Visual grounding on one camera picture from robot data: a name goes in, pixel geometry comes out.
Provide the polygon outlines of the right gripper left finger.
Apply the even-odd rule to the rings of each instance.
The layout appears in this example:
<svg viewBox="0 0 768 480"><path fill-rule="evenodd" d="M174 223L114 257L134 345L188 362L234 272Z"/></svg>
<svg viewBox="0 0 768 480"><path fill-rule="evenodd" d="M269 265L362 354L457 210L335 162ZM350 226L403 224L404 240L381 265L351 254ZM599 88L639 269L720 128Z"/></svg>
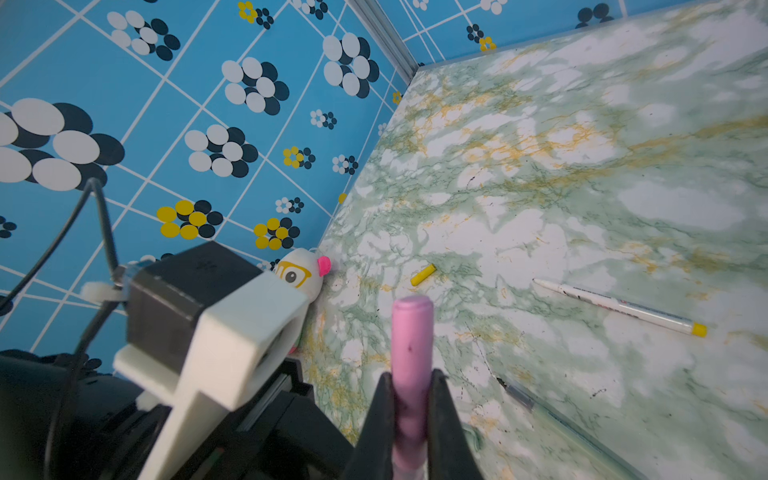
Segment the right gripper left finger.
<svg viewBox="0 0 768 480"><path fill-rule="evenodd" d="M395 393L390 372L378 381L373 400L341 478L344 480L392 480L395 440Z"/></svg>

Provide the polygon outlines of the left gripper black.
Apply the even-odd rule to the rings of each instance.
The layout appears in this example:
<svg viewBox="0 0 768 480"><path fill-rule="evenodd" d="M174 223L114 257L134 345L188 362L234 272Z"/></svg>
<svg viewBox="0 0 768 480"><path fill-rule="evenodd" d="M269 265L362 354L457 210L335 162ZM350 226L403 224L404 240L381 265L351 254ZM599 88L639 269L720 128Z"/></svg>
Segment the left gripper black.
<svg viewBox="0 0 768 480"><path fill-rule="evenodd" d="M315 403L301 362L287 358L253 399L228 414L176 479L338 479L352 444Z"/></svg>

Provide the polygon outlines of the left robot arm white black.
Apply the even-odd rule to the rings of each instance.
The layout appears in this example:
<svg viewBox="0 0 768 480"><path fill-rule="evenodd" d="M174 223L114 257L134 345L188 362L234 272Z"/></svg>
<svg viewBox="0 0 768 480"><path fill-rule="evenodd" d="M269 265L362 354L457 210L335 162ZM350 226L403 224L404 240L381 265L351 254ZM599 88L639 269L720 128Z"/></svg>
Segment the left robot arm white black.
<svg viewBox="0 0 768 480"><path fill-rule="evenodd" d="M170 419L141 407L140 388L87 359L63 395L72 357L1 354L1 476L136 479ZM175 479L337 479L353 447L319 409L298 360L286 359L256 397L229 413Z"/></svg>

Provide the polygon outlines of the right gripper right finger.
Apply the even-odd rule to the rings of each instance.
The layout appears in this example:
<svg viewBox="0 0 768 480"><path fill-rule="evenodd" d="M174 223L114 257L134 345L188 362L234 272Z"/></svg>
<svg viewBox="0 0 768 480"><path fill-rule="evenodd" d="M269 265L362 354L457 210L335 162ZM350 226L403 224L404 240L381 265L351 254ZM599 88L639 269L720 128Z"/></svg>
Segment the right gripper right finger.
<svg viewBox="0 0 768 480"><path fill-rule="evenodd" d="M446 375L431 373L427 398L427 473L431 480L483 480L468 445Z"/></svg>

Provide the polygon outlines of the pink pen cap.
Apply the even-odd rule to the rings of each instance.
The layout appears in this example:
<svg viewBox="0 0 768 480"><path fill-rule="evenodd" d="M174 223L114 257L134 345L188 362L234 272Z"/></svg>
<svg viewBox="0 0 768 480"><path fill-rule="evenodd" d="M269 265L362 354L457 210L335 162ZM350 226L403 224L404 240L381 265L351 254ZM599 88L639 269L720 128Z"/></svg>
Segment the pink pen cap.
<svg viewBox="0 0 768 480"><path fill-rule="evenodd" d="M421 479L426 461L427 405L432 371L434 306L426 296L395 301L391 373L395 394L393 477Z"/></svg>

